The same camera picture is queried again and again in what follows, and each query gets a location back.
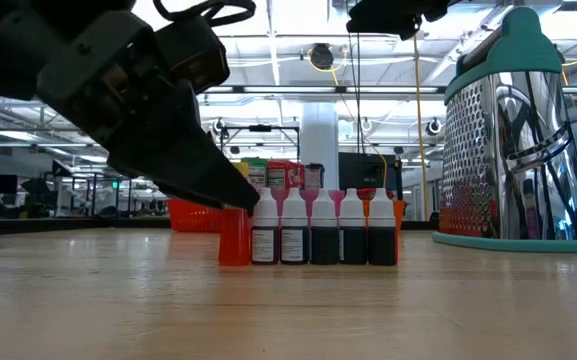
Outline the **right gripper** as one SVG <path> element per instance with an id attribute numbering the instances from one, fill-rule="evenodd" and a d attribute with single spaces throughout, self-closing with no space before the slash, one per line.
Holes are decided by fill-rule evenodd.
<path id="1" fill-rule="evenodd" d="M 423 20 L 434 22 L 447 14 L 451 0 L 360 0 L 349 10 L 349 33 L 413 37 Z"/>

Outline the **blue mini cereal box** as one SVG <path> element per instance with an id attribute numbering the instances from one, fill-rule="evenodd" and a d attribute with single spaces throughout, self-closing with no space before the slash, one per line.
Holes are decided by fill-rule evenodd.
<path id="1" fill-rule="evenodd" d="M 319 163 L 310 163 L 304 166 L 304 188 L 318 190 L 324 187 L 325 167 Z"/>

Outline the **black workstation frame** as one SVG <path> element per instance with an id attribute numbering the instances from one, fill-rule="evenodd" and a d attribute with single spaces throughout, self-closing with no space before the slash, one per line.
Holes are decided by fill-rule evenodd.
<path id="1" fill-rule="evenodd" d="M 46 183 L 56 192 L 56 217 L 129 217 L 133 181 L 101 169 L 69 167 L 54 160 Z"/>

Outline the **dark red dropper bottle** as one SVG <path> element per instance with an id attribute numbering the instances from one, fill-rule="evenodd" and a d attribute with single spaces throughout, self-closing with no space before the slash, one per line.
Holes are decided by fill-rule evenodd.
<path id="1" fill-rule="evenodd" d="M 251 228 L 251 261 L 272 265 L 279 261 L 279 216 L 271 189 L 260 189 Z"/>

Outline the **green mini cereal box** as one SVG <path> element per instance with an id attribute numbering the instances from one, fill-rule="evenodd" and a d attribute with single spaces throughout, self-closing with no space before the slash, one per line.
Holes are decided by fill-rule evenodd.
<path id="1" fill-rule="evenodd" d="M 256 189 L 267 186 L 267 160 L 260 157 L 246 157 L 241 159 L 248 166 L 248 180 Z"/>

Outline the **orange plastic basket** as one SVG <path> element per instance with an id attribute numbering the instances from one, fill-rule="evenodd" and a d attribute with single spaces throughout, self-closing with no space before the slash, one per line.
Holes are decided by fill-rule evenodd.
<path id="1" fill-rule="evenodd" d="M 362 205 L 363 205 L 364 215 L 366 217 L 368 217 L 370 214 L 370 201 L 369 200 L 363 200 Z M 393 201 L 393 209 L 394 209 L 397 232 L 400 232 L 403 229 L 402 222 L 404 220 L 405 207 L 406 207 L 405 201 L 403 201 L 403 200 L 394 200 Z"/>

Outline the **black round ceiling device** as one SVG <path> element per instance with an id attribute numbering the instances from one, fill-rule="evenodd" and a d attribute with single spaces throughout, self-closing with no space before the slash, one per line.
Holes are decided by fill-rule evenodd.
<path id="1" fill-rule="evenodd" d="M 326 43 L 315 43 L 310 51 L 309 60 L 319 70 L 331 70 L 334 56 Z"/>

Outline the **red mini cereal box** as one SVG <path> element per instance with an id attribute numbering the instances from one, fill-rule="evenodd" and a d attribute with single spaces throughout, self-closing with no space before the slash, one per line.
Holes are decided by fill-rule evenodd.
<path id="1" fill-rule="evenodd" d="M 267 186 L 279 190 L 303 189 L 304 172 L 305 167 L 301 163 L 288 160 L 269 160 L 267 162 Z"/>

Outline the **dark blue dropper bottle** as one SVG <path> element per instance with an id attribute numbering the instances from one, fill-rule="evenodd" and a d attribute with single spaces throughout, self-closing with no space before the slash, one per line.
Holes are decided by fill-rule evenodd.
<path id="1" fill-rule="evenodd" d="M 306 202 L 298 188 L 291 188 L 282 205 L 281 263 L 293 265 L 308 263 L 309 239 Z"/>

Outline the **steel box grater teal trim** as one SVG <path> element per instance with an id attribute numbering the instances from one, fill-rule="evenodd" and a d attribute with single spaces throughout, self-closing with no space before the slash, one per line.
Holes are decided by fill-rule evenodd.
<path id="1" fill-rule="evenodd" d="M 458 59 L 444 96 L 435 242 L 577 253 L 577 148 L 562 65 L 528 7 L 510 10 Z"/>

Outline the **white column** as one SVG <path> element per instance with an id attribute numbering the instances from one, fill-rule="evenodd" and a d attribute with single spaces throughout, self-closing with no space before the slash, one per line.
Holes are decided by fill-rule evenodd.
<path id="1" fill-rule="evenodd" d="M 304 164 L 324 167 L 323 187 L 337 190 L 338 115 L 334 102 L 306 102 L 301 117 L 300 152 Z"/>

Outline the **orange bottle yellow cap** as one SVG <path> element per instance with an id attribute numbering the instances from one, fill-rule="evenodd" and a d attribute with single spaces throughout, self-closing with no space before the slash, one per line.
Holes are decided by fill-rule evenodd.
<path id="1" fill-rule="evenodd" d="M 218 263 L 221 266 L 247 266 L 249 250 L 248 213 L 225 202 L 221 215 Z"/>

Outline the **red plastic basket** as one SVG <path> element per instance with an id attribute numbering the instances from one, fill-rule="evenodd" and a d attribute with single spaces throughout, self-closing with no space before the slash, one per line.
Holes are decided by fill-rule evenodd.
<path id="1" fill-rule="evenodd" d="M 185 200 L 169 199 L 171 228 L 177 232 L 218 233 L 221 211 Z"/>

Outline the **black wide monitor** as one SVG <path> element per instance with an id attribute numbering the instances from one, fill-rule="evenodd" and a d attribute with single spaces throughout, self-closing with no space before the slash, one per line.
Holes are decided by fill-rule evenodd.
<path id="1" fill-rule="evenodd" d="M 402 162 L 395 155 L 339 153 L 339 188 L 365 189 L 385 187 L 402 189 Z"/>

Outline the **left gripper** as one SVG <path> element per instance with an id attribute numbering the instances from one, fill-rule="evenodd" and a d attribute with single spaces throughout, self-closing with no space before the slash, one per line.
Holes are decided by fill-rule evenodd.
<path id="1" fill-rule="evenodd" d="M 249 213 L 260 196 L 203 131 L 188 82 L 173 87 L 170 23 L 107 12 L 40 71 L 39 97 L 108 149 L 109 164 L 169 197 Z"/>

